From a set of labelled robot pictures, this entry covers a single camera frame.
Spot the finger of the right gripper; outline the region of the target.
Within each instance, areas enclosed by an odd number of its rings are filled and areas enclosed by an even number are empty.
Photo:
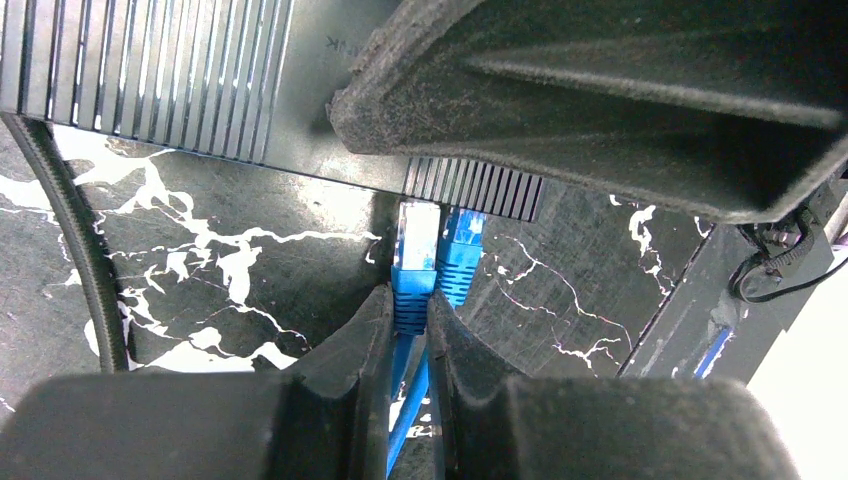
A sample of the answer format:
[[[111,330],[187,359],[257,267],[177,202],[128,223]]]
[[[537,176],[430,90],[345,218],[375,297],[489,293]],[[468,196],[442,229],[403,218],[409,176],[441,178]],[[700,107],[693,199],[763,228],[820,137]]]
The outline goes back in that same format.
[[[773,222],[846,162],[847,5],[405,1],[328,116],[358,154]]]

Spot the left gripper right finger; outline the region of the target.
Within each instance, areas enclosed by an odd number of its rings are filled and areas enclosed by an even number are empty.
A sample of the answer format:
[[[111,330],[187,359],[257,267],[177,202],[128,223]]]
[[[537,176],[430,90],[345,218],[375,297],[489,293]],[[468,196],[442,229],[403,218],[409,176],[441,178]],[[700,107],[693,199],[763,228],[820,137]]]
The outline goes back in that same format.
[[[534,378],[428,303],[438,479],[795,479],[740,383]]]

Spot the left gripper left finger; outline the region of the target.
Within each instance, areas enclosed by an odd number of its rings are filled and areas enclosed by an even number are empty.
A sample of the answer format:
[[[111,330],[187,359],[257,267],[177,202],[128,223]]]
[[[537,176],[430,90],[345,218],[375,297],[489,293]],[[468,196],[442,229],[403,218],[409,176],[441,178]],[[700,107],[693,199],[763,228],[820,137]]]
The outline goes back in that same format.
[[[5,479],[382,479],[393,301],[282,371],[97,374],[34,388],[1,432]]]

